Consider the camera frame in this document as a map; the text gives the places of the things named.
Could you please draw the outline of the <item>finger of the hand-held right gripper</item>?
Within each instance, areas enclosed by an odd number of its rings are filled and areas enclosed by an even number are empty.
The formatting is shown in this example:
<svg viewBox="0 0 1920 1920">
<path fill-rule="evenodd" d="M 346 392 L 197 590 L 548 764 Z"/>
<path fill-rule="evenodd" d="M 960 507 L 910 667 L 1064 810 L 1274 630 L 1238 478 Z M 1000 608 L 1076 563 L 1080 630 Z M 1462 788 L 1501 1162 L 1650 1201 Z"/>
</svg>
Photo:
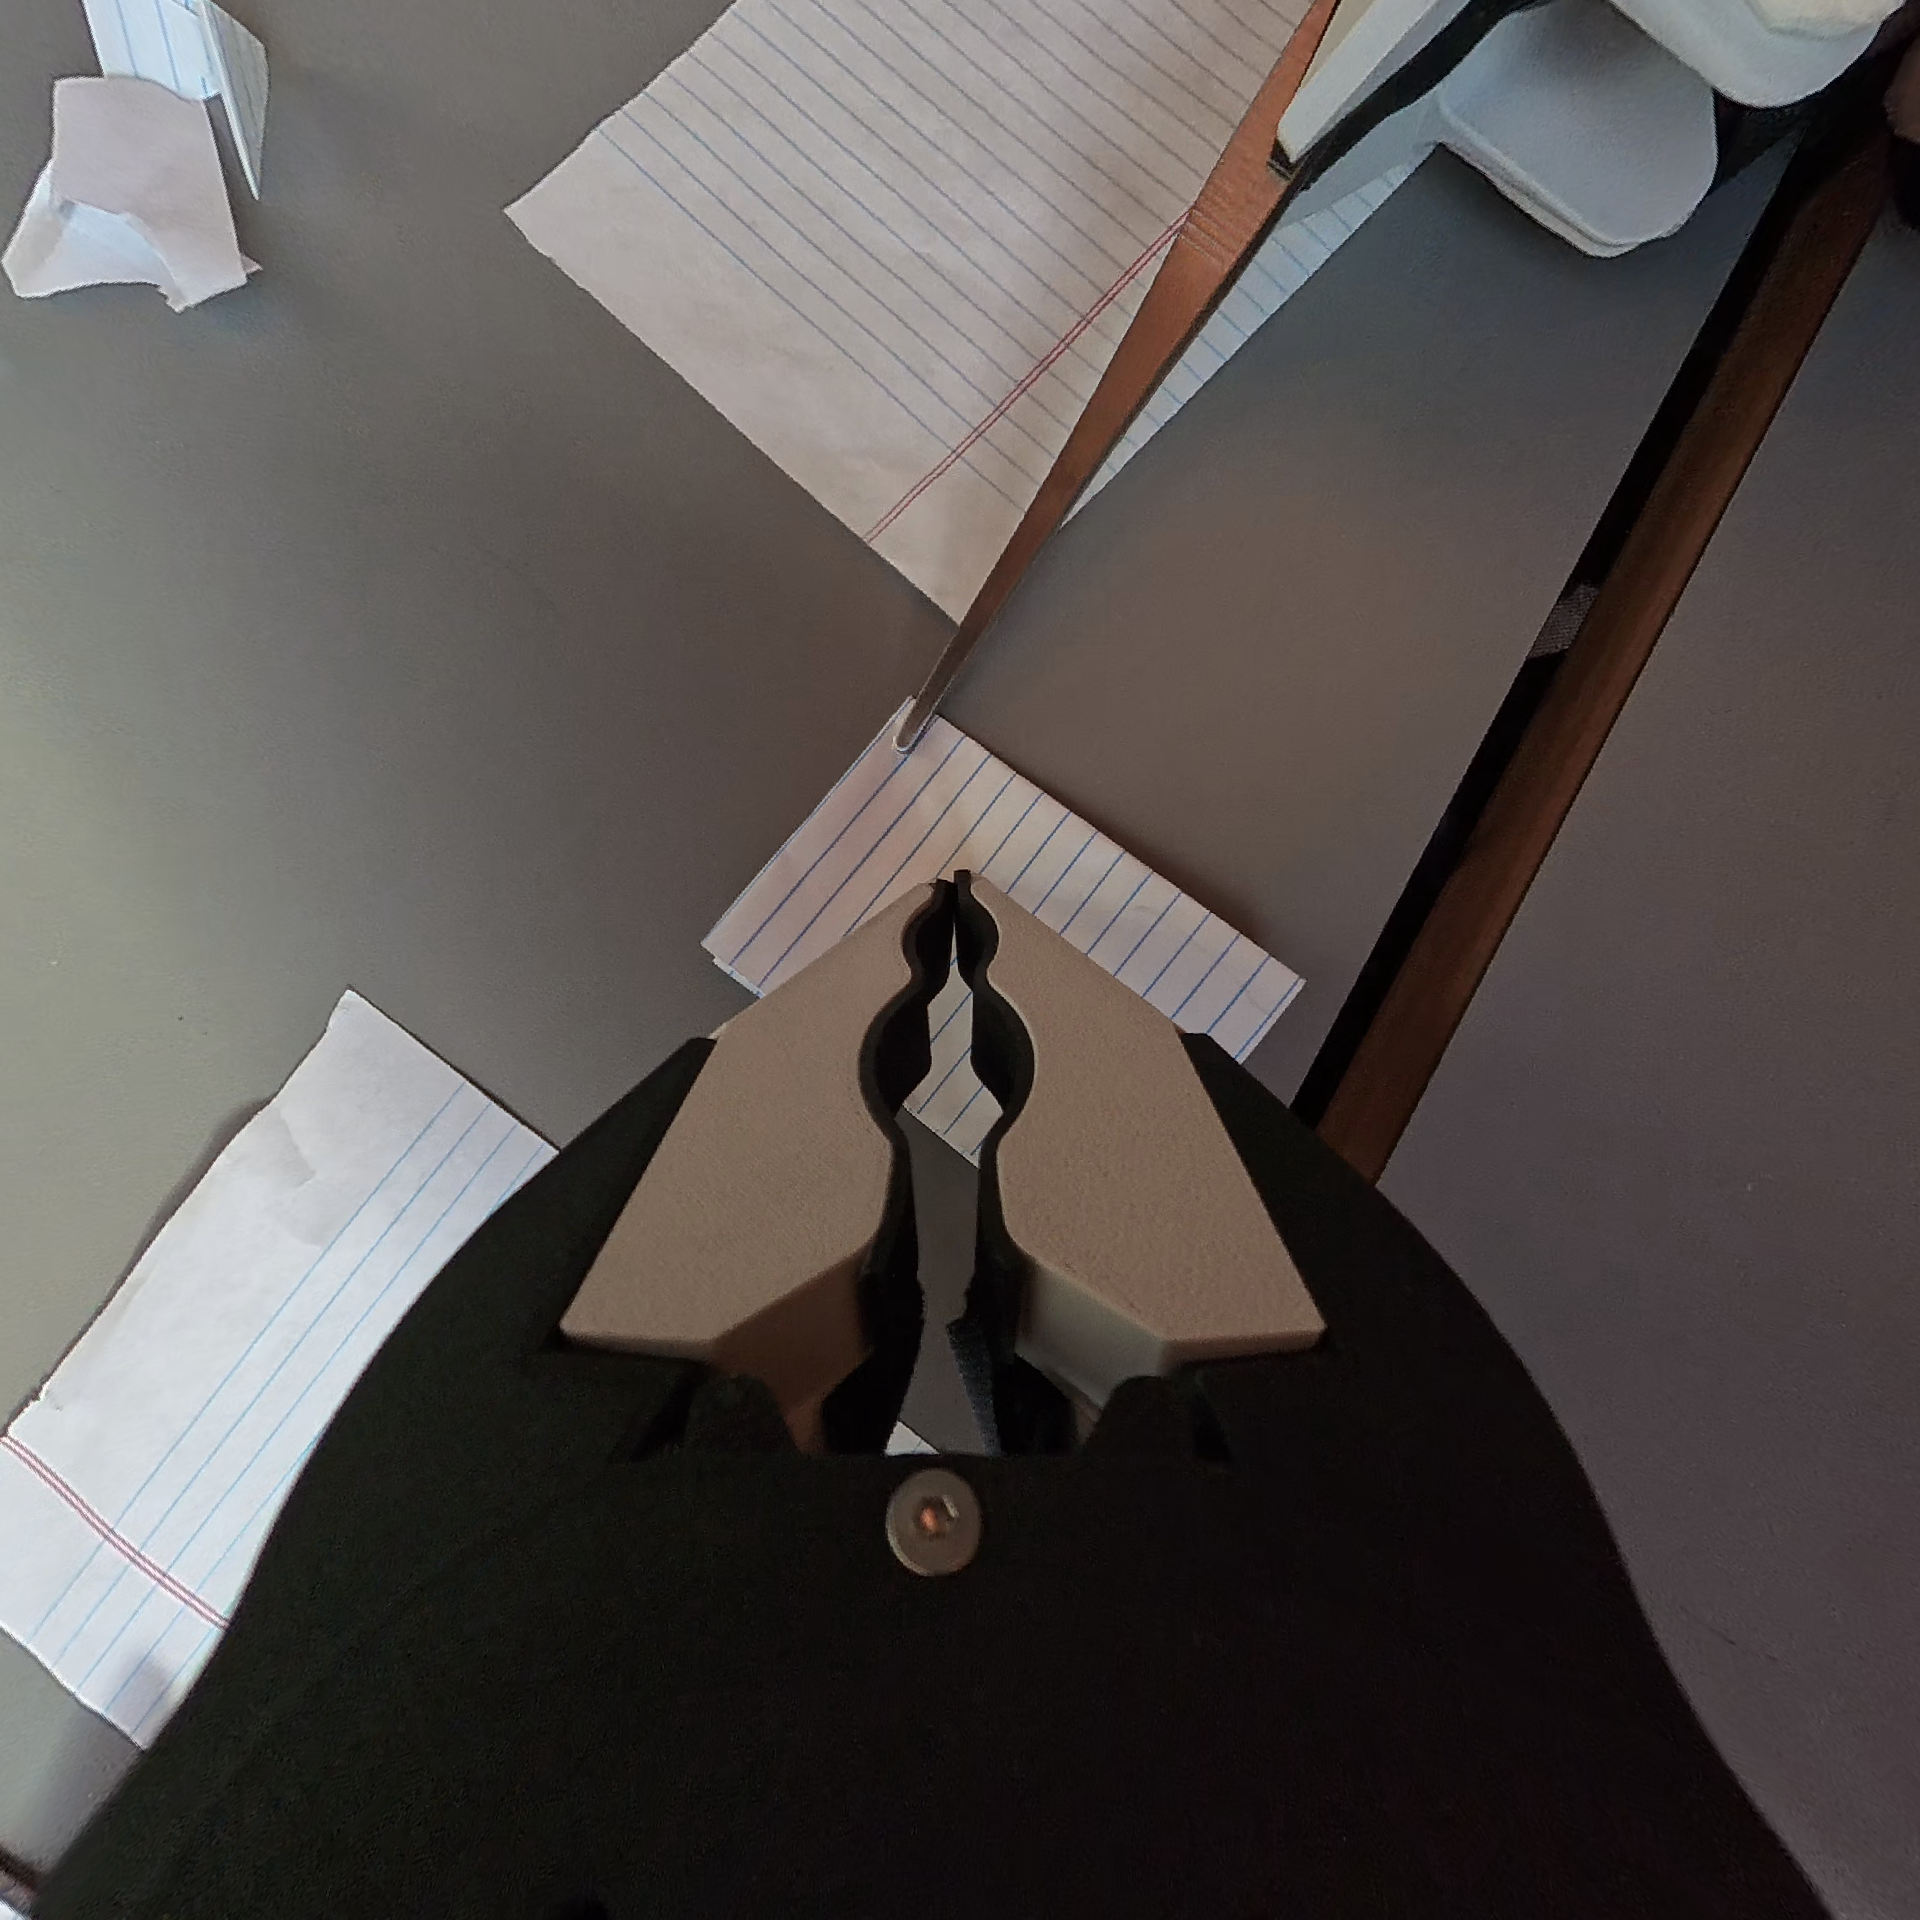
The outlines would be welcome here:
<svg viewBox="0 0 1920 1920">
<path fill-rule="evenodd" d="M 1309 187 L 1438 86 L 1501 21 L 1500 3 L 1338 4 L 1328 38 L 1279 116 L 1271 170 Z"/>
</svg>

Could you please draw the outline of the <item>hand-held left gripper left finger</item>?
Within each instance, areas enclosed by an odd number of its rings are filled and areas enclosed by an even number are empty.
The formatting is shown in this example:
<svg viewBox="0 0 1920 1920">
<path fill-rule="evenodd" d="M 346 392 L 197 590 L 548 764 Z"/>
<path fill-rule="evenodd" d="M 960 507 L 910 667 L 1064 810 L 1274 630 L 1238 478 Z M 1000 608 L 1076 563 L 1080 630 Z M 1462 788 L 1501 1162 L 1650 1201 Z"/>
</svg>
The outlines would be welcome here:
<svg viewBox="0 0 1920 1920">
<path fill-rule="evenodd" d="M 559 1328 L 760 1380 L 802 1450 L 885 1451 L 925 1323 L 910 1156 L 954 884 L 727 1022 Z"/>
</svg>

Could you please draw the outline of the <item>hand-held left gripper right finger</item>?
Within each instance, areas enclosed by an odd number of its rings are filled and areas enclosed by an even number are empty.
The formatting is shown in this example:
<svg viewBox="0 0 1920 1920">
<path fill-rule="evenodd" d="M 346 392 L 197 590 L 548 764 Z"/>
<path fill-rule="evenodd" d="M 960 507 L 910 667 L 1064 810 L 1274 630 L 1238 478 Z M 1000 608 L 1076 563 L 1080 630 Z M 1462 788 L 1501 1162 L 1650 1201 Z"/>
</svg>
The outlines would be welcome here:
<svg viewBox="0 0 1920 1920">
<path fill-rule="evenodd" d="M 1325 1320 L 1186 1033 L 971 870 L 955 875 L 979 1150 L 954 1356 L 992 1450 L 1070 1450 L 1134 1379 L 1308 1354 Z"/>
</svg>

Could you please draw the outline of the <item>lined paper sheet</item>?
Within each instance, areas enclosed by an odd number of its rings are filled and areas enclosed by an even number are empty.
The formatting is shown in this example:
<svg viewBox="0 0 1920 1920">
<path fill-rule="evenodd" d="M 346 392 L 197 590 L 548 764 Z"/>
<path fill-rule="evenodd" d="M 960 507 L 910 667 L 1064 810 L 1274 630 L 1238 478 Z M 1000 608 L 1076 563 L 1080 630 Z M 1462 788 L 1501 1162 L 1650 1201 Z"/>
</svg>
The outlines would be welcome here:
<svg viewBox="0 0 1920 1920">
<path fill-rule="evenodd" d="M 1303 980 L 971 737 L 933 717 L 898 753 L 888 717 L 706 933 L 766 995 L 900 897 L 971 873 L 1117 982 L 1243 1060 Z"/>
<path fill-rule="evenodd" d="M 508 216 L 962 618 L 1304 14 L 734 4 Z"/>
<path fill-rule="evenodd" d="M 380 1344 L 555 1148 L 356 992 L 2 1440 L 2 1625 L 149 1747 Z"/>
</svg>

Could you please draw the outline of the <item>crumpled white paper scrap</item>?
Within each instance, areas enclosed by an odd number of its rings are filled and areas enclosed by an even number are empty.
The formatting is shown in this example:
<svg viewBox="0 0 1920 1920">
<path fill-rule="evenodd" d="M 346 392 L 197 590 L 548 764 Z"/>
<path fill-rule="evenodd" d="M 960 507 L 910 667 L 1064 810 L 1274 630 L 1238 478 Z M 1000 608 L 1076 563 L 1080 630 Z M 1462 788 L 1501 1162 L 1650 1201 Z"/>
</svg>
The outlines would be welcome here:
<svg viewBox="0 0 1920 1920">
<path fill-rule="evenodd" d="M 247 285 L 204 104 L 132 77 L 61 77 L 52 152 L 7 241 L 19 298 L 149 284 L 186 312 Z"/>
</svg>

